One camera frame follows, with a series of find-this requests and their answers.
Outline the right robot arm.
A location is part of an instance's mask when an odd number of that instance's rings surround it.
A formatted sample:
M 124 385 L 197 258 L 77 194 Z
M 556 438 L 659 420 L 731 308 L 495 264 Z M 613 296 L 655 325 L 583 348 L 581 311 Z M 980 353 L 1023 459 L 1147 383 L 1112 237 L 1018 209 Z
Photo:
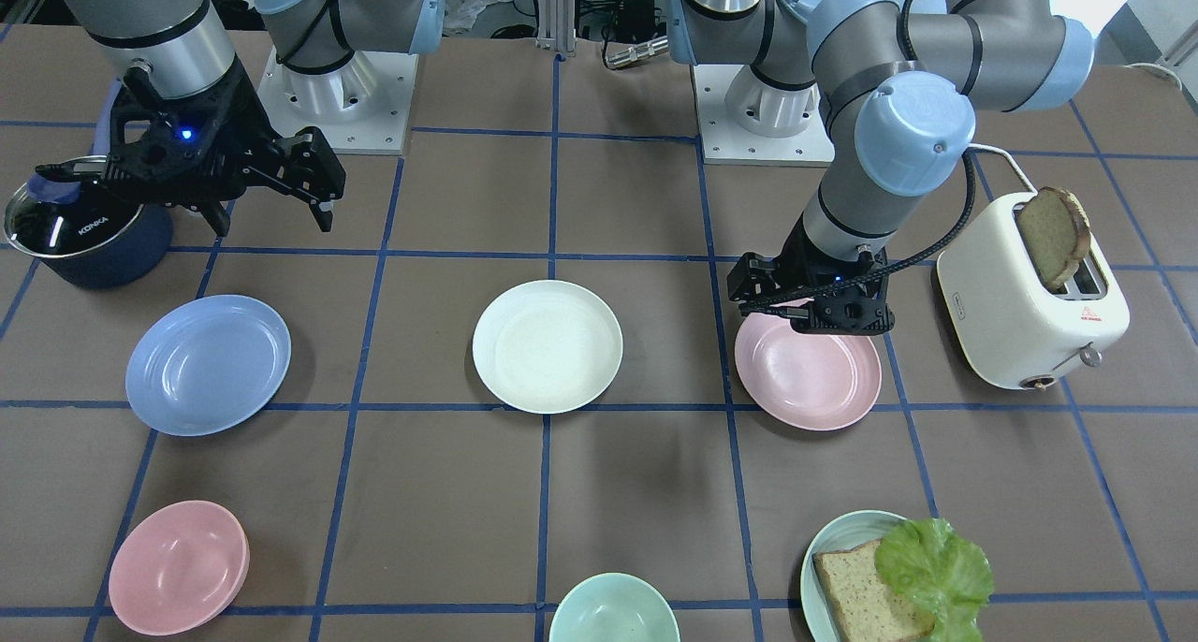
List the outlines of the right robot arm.
M 49 201 L 91 184 L 133 204 L 181 207 L 228 232 L 226 202 L 265 186 L 300 199 L 329 232 L 345 169 L 320 127 L 274 129 L 214 0 L 63 0 L 114 67 L 107 155 L 35 169 Z M 361 52 L 428 54 L 444 0 L 254 0 L 294 75 L 335 78 Z

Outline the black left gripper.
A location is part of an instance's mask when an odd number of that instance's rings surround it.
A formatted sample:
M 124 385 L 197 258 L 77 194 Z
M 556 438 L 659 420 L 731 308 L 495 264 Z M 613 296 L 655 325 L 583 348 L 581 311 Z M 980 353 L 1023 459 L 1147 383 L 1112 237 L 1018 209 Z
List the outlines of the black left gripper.
M 774 258 L 742 255 L 726 275 L 726 289 L 744 316 L 782 317 L 795 332 L 882 335 L 894 327 L 887 267 L 887 252 L 869 242 L 851 250 L 847 261 L 831 258 L 797 223 Z

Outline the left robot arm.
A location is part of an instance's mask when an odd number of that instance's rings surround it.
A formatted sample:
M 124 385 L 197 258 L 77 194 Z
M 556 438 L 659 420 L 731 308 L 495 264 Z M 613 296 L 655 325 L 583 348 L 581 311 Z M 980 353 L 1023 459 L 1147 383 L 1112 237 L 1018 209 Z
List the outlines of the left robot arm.
M 970 220 L 976 111 L 1065 104 L 1095 56 L 1051 0 L 671 0 L 667 32 L 678 63 L 819 92 L 830 165 L 782 249 L 727 275 L 744 316 L 817 334 L 890 331 L 887 279 Z

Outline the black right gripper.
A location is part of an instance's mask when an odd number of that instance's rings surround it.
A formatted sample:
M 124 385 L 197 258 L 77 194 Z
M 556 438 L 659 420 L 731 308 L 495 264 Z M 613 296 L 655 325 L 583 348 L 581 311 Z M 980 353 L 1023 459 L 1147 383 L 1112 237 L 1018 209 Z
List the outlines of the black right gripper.
M 214 237 L 231 224 L 228 201 L 265 186 L 304 202 L 322 234 L 332 231 L 335 201 L 345 194 L 345 169 L 322 131 L 303 127 L 282 137 L 236 59 L 205 91 L 167 99 L 151 84 L 150 66 L 125 71 L 109 110 L 107 155 L 43 164 L 52 182 L 99 184 L 137 204 L 198 212 Z

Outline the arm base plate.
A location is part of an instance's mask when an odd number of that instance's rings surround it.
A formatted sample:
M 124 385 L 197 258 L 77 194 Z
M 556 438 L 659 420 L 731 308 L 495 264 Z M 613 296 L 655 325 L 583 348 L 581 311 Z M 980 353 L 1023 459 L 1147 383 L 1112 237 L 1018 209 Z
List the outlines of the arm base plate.
M 692 67 L 694 105 L 708 165 L 825 168 L 834 147 L 819 119 L 819 91 L 778 89 L 749 66 Z
M 258 99 L 283 135 L 315 126 L 338 155 L 401 156 L 420 61 L 406 53 L 356 52 L 323 75 L 270 61 Z

